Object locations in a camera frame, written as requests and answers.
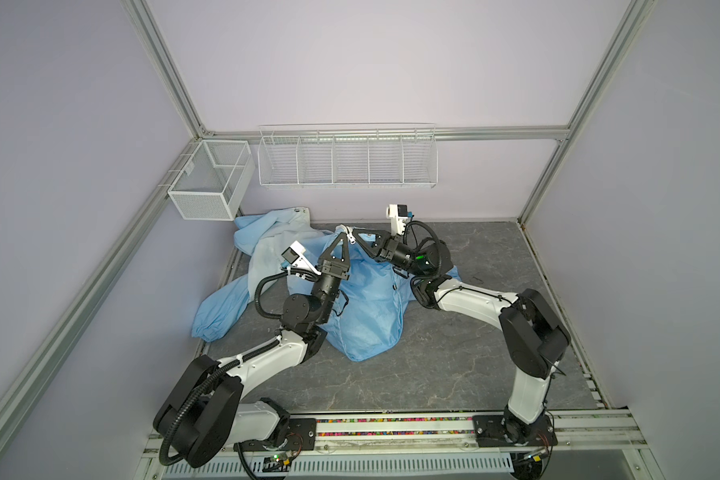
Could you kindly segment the light blue zip jacket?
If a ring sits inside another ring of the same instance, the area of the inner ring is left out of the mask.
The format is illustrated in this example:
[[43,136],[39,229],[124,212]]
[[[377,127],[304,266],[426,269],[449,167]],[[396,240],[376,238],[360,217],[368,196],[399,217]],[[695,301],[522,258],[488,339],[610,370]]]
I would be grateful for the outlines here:
[[389,231],[339,226],[332,234],[310,225],[306,208],[236,219],[235,247],[248,271],[198,308],[193,337],[221,339],[248,306],[278,323],[273,340],[222,361],[228,369],[286,369],[329,342],[352,361],[378,355],[399,341],[409,302],[436,304],[432,289],[455,277],[447,247],[402,206],[391,206]]

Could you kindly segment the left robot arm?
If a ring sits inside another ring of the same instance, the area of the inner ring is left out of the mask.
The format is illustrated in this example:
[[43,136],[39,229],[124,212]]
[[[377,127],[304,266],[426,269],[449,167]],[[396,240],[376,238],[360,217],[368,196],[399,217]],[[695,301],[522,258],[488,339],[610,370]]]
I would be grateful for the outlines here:
[[[305,258],[299,243],[283,252],[285,264],[280,272],[260,280],[254,292],[258,314],[279,322],[277,334],[235,356],[215,360],[200,355],[190,362],[153,421],[162,437],[161,465],[184,461],[197,468],[228,443],[258,442],[266,448],[287,444],[289,413],[271,399],[253,403],[244,399],[265,381],[319,351],[326,338],[321,327],[334,312],[342,281],[350,276],[352,240],[352,235],[339,233],[315,265]],[[288,276],[310,281],[310,292],[290,295],[279,313],[265,310],[261,305],[264,287]]]

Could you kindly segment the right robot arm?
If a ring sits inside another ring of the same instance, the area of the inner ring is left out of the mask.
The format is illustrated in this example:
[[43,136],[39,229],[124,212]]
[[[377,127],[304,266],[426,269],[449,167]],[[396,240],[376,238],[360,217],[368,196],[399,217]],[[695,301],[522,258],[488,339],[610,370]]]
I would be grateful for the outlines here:
[[413,220],[395,233],[357,228],[351,237],[371,259],[409,280],[424,308],[465,319],[501,342],[512,385],[500,412],[474,416],[477,444],[549,452],[558,439],[547,397],[571,335],[540,291],[490,285],[504,250],[485,234],[474,228],[440,236]]

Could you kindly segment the small white mesh basket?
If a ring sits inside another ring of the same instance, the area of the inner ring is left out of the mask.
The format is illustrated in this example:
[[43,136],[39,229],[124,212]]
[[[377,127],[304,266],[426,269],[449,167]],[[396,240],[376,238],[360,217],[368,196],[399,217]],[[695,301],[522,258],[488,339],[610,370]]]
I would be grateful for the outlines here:
[[184,220],[233,221],[254,171],[247,141],[200,140],[168,194]]

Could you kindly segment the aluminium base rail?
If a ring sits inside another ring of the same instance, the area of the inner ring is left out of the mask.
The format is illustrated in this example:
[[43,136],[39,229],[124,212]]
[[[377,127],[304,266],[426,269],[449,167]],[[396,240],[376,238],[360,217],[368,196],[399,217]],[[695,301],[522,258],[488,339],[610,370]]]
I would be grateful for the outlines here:
[[272,440],[245,440],[246,453],[298,453],[313,457],[388,457],[481,453],[643,450],[648,442],[627,410],[557,410],[546,413],[514,443],[499,412],[294,414]]

